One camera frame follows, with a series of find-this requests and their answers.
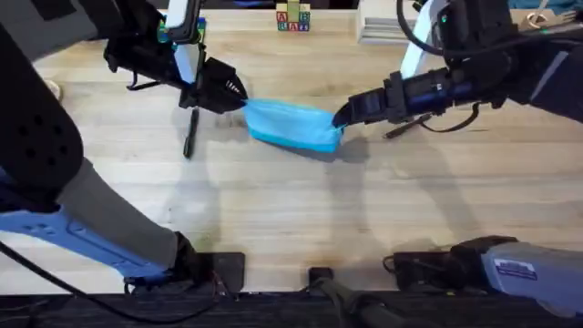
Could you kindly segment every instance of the label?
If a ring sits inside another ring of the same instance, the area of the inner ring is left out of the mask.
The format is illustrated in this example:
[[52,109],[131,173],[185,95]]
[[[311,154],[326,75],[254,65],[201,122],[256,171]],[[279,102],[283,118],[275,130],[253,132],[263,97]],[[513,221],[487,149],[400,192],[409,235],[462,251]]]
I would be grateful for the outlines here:
[[494,259],[494,265],[499,274],[509,275],[517,278],[537,280],[535,267],[527,262]]

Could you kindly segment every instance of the blue towel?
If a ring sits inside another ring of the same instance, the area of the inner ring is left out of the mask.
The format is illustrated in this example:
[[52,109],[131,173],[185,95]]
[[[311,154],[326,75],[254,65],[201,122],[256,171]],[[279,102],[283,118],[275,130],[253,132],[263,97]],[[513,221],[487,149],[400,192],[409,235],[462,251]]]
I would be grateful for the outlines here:
[[334,152],[343,136],[334,115],[318,108],[249,99],[243,114],[252,137],[285,147]]

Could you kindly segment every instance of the blue cloth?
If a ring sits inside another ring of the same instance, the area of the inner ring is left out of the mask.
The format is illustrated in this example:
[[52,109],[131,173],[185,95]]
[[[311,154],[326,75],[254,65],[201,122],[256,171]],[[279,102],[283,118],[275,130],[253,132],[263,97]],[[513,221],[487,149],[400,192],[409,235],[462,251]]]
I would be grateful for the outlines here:
[[243,108],[252,137],[285,147],[334,152],[343,136],[325,110],[278,100],[249,99]]
[[[508,6],[516,9],[535,9],[540,5],[540,0],[508,0]],[[569,10],[583,8],[583,0],[549,0],[548,9],[552,9],[555,15]]]

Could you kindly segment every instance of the wooden tabletop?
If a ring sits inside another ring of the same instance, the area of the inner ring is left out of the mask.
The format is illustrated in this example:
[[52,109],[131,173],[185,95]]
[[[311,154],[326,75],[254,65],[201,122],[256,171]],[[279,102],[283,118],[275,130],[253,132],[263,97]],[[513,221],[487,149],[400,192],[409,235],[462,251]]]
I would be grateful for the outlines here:
[[[353,12],[313,11],[310,33],[276,30],[274,13],[205,11],[211,56],[238,69],[252,97],[337,110],[382,85],[402,46],[355,43]],[[333,155],[249,137],[240,113],[203,112],[194,159],[182,158],[189,112],[179,92],[128,92],[104,43],[82,43],[36,63],[64,89],[86,156],[115,190],[199,251],[243,251],[247,291],[290,291],[311,266],[331,266],[354,288],[393,281],[394,251],[424,251],[489,234],[583,251],[583,126],[535,108],[483,110],[450,134],[416,129],[382,139],[387,123],[346,129]],[[436,127],[466,118],[450,109]],[[121,277],[28,237],[2,234],[24,255],[88,292],[121,292]],[[0,259],[1,293],[59,292]]]

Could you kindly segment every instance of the black pen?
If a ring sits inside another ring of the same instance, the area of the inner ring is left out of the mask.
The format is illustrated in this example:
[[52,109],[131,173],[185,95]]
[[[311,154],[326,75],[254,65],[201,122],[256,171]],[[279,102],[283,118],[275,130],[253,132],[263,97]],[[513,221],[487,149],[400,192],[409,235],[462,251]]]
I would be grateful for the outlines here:
[[190,113],[189,134],[184,140],[184,151],[182,154],[185,158],[190,159],[194,152],[194,140],[197,134],[197,126],[199,125],[199,109],[194,108]]

